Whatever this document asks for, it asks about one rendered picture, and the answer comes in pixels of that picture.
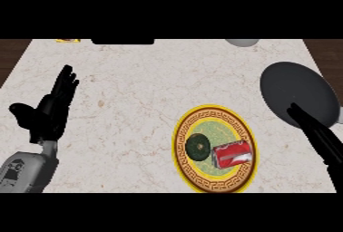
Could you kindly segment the dark grey pan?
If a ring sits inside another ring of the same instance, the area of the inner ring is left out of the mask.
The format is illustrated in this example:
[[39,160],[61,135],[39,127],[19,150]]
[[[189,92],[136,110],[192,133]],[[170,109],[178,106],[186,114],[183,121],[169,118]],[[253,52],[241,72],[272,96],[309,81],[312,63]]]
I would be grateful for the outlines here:
[[321,75],[300,63],[278,62],[265,68],[260,91],[269,110],[294,127],[299,124],[287,112],[293,103],[327,127],[343,123],[336,91]]

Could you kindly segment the red soda can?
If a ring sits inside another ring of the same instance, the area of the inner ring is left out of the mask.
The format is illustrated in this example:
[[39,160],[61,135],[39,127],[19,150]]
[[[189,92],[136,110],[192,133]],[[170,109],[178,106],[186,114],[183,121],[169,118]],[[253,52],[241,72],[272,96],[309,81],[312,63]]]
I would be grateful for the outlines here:
[[212,150],[212,163],[217,169],[226,169],[238,164],[251,161],[251,148],[250,144],[244,140],[237,140],[220,146],[216,146]]

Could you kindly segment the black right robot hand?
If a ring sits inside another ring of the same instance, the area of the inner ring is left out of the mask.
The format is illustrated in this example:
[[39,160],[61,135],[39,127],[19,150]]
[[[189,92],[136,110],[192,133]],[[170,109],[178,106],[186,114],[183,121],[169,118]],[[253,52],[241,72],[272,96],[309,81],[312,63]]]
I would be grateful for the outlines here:
[[306,113],[296,103],[291,104],[287,112],[297,122],[308,136],[308,141],[327,165],[327,172],[336,192],[343,194],[343,142],[333,131]]

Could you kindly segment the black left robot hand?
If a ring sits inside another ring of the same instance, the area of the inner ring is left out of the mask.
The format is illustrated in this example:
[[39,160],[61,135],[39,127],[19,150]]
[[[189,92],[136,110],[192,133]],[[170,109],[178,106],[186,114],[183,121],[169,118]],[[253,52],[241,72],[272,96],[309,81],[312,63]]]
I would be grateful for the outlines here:
[[37,107],[24,103],[12,103],[9,111],[19,126],[30,131],[30,142],[39,144],[46,140],[56,141],[65,133],[70,105],[78,87],[77,75],[73,67],[64,66],[56,81]]

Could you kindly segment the yellow brown patterned plate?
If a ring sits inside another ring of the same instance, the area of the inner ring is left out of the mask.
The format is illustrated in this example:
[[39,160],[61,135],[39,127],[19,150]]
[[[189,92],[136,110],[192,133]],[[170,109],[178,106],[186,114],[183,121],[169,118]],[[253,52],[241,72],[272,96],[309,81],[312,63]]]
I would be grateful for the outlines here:
[[172,151],[179,175],[198,192],[241,192],[259,162],[256,139],[238,114],[219,105],[201,105],[181,117]]

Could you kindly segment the grey bowl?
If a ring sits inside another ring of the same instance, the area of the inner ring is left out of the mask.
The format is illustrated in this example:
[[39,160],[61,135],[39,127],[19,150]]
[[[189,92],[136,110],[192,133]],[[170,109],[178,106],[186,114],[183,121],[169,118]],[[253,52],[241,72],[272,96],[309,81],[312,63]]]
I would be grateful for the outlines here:
[[259,43],[257,39],[226,39],[226,42],[237,47],[250,47]]

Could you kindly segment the dark green squash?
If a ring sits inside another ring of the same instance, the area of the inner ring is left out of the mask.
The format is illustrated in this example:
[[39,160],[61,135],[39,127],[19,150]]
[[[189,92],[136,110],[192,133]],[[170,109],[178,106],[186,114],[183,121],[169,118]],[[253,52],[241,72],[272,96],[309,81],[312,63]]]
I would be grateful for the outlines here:
[[185,150],[191,160],[203,161],[210,154],[210,142],[207,136],[201,133],[195,133],[185,143]]

